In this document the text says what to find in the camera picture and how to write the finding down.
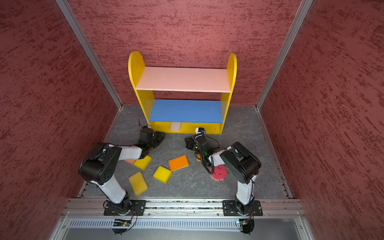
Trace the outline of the cream white sponge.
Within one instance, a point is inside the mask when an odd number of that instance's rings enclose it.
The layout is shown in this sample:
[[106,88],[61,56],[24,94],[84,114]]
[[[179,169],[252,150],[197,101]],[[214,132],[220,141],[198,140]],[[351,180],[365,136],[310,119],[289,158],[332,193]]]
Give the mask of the cream white sponge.
[[172,122],[170,125],[170,131],[179,132],[181,130],[181,125],[182,125],[182,123]]

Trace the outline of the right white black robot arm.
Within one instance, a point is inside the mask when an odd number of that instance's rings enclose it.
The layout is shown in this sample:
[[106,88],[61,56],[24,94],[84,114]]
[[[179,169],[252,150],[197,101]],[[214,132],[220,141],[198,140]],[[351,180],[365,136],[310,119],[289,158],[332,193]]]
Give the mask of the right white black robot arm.
[[248,214],[254,204],[254,185],[261,161],[240,142],[234,142],[227,148],[214,149],[207,135],[198,133],[185,138],[186,148],[195,152],[204,169],[213,176],[220,170],[229,170],[237,179],[235,208],[240,215]]

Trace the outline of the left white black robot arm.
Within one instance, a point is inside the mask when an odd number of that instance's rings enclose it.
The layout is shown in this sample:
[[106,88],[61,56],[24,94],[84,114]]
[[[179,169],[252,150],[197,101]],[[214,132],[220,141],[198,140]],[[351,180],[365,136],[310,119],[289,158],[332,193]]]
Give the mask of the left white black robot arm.
[[126,216],[133,213],[128,193],[115,178],[115,170],[119,161],[144,159],[165,139],[166,134],[156,132],[148,126],[140,129],[140,138],[134,145],[114,145],[97,143],[78,170],[79,175],[87,182],[96,185],[107,197],[105,215]]

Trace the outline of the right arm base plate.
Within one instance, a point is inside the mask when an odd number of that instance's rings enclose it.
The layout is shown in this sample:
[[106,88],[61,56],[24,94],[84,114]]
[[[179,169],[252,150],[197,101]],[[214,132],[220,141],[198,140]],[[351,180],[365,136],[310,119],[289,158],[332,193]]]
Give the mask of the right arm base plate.
[[224,216],[263,216],[260,201],[253,200],[249,204],[243,205],[241,202],[235,200],[224,200],[222,204]]

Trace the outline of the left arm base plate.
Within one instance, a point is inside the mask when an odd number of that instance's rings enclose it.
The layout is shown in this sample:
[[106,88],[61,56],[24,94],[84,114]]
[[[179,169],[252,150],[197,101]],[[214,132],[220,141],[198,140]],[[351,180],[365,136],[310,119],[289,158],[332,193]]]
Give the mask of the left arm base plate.
[[113,204],[109,200],[104,202],[104,216],[143,216],[147,201],[145,200],[129,200],[120,204]]

